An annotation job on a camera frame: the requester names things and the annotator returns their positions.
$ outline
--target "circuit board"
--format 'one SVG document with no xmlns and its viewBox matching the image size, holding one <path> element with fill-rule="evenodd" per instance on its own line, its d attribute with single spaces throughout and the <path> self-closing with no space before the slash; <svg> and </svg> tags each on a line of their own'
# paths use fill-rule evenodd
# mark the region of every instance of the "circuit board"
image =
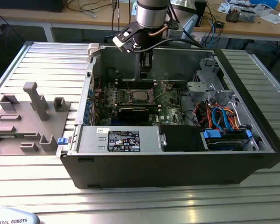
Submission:
<svg viewBox="0 0 280 224">
<path fill-rule="evenodd" d="M 149 89 L 143 87 L 132 89 L 133 86 L 128 83 L 121 86 L 108 83 L 104 86 L 99 96 L 100 100 L 97 101 L 98 125 L 158 126 L 160 124 L 185 124 L 184 116 L 178 104 L 180 88 L 171 82 L 159 82 L 151 85 L 152 87 Z M 129 107 L 149 111 L 148 120 L 142 122 L 119 120 L 119 108 Z"/>
</svg>

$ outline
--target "motherboard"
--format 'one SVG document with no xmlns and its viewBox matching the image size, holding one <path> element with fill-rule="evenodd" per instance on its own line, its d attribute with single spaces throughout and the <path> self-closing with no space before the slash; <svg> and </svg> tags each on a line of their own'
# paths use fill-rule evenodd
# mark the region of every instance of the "motherboard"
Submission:
<svg viewBox="0 0 280 224">
<path fill-rule="evenodd" d="M 174 82 L 115 80 L 96 89 L 96 120 L 101 126 L 182 125 L 180 86 Z"/>
</svg>

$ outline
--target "warning label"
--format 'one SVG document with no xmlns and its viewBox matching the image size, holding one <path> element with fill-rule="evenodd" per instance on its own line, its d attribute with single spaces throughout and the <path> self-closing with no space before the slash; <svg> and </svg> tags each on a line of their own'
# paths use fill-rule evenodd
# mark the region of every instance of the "warning label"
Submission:
<svg viewBox="0 0 280 224">
<path fill-rule="evenodd" d="M 109 152 L 140 152 L 139 131 L 109 131 Z"/>
</svg>

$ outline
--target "metal slotted table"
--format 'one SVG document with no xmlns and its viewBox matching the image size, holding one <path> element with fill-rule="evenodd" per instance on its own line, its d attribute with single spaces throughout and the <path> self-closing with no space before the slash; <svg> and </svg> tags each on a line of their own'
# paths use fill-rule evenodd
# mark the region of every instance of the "metal slotted table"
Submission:
<svg viewBox="0 0 280 224">
<path fill-rule="evenodd" d="M 62 96 L 71 102 L 63 133 L 70 136 L 88 63 L 87 47 L 40 42 L 24 46 L 0 80 L 0 98 L 11 93 L 28 101 L 22 86 L 27 80 L 37 81 L 38 92 L 46 99 Z M 232 59 L 232 52 L 225 54 Z M 235 60 L 251 64 L 247 61 L 252 57 L 247 56 Z M 276 80 L 264 73 L 254 77 L 242 74 L 241 78 L 256 90 L 259 85 L 267 91 L 269 86 L 279 88 Z M 279 90 L 269 94 L 270 98 L 267 93 L 251 93 L 267 116 L 273 113 L 271 103 L 280 107 Z M 271 120 L 280 137 L 280 113 Z M 0 156 L 0 207 L 33 212 L 44 224 L 280 224 L 280 163 L 259 170 L 240 185 L 78 189 L 55 156 Z"/>
</svg>

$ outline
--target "computer tower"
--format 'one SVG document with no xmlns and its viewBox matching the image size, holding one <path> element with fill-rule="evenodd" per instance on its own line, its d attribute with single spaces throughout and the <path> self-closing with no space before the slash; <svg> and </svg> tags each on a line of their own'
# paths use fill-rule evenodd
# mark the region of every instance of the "computer tower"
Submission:
<svg viewBox="0 0 280 224">
<path fill-rule="evenodd" d="M 0 8 L 30 9 L 59 13 L 67 0 L 0 0 Z"/>
</svg>

